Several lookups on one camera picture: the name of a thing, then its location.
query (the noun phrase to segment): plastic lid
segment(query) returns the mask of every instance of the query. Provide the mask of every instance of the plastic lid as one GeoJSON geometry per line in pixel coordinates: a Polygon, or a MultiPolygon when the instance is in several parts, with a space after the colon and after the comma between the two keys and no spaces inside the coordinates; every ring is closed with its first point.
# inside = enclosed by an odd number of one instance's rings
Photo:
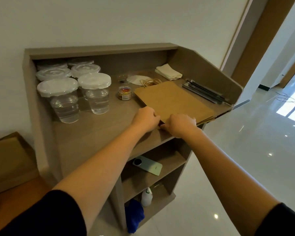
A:
{"type": "Polygon", "coordinates": [[[77,64],[72,67],[71,73],[74,78],[79,78],[82,75],[89,74],[89,73],[97,73],[101,70],[96,64],[77,64]]]}
{"type": "Polygon", "coordinates": [[[74,58],[68,61],[69,66],[74,66],[76,64],[93,64],[94,60],[91,60],[88,57],[79,57],[79,58],[74,58]]]}
{"type": "Polygon", "coordinates": [[[48,68],[42,69],[36,73],[37,79],[40,81],[51,80],[51,79],[60,79],[71,76],[71,70],[68,68],[48,68]]]}
{"type": "Polygon", "coordinates": [[[47,59],[47,60],[41,60],[39,63],[37,63],[37,69],[48,69],[48,68],[60,68],[65,69],[67,68],[67,63],[62,59],[47,59]]]}
{"type": "Polygon", "coordinates": [[[78,82],[72,78],[51,79],[37,85],[37,90],[42,97],[60,96],[71,93],[79,87],[78,82]]]}
{"type": "Polygon", "coordinates": [[[103,73],[89,73],[78,79],[79,85],[84,89],[104,89],[111,85],[111,78],[103,73]]]}

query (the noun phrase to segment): blue cloth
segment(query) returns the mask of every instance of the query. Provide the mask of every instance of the blue cloth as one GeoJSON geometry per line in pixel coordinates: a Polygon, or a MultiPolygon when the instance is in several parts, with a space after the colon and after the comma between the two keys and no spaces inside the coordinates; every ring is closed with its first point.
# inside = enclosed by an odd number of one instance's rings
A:
{"type": "Polygon", "coordinates": [[[144,210],[140,202],[131,199],[129,206],[125,207],[128,233],[133,234],[139,223],[144,219],[144,210]]]}

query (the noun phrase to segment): black baseboard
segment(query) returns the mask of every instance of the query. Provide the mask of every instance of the black baseboard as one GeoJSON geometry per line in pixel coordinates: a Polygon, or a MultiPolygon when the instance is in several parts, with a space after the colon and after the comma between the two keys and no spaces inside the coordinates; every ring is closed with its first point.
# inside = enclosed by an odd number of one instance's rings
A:
{"type": "Polygon", "coordinates": [[[259,87],[258,88],[260,88],[260,89],[263,89],[263,90],[265,90],[265,91],[269,91],[271,88],[269,88],[269,87],[267,87],[267,86],[264,86],[264,85],[262,85],[262,84],[259,84],[259,87]]]}
{"type": "Polygon", "coordinates": [[[248,99],[248,100],[246,100],[245,102],[242,102],[242,103],[240,103],[240,104],[237,104],[237,105],[233,108],[233,110],[236,109],[236,108],[239,108],[239,107],[241,107],[241,106],[243,106],[244,104],[249,103],[249,102],[250,102],[250,99],[248,99]]]}

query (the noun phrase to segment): person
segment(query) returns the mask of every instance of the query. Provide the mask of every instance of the person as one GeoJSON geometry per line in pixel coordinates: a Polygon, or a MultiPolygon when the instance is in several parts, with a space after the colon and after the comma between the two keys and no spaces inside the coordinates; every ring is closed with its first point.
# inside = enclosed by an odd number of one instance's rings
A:
{"type": "MultiPolygon", "coordinates": [[[[139,109],[126,130],[13,219],[0,235],[86,235],[135,144],[159,121],[152,108],[139,109]]],[[[192,148],[241,235],[295,234],[295,212],[219,149],[195,119],[174,114],[160,127],[192,148]]]]}

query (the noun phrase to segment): black shirt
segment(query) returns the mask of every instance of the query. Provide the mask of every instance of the black shirt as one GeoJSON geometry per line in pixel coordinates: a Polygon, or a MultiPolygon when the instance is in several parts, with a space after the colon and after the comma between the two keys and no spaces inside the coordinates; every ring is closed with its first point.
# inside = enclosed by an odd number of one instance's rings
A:
{"type": "MultiPolygon", "coordinates": [[[[75,200],[61,190],[52,190],[5,226],[0,231],[2,235],[86,236],[87,230],[75,200]]],[[[295,212],[283,203],[278,204],[255,235],[295,235],[295,212]]]]}

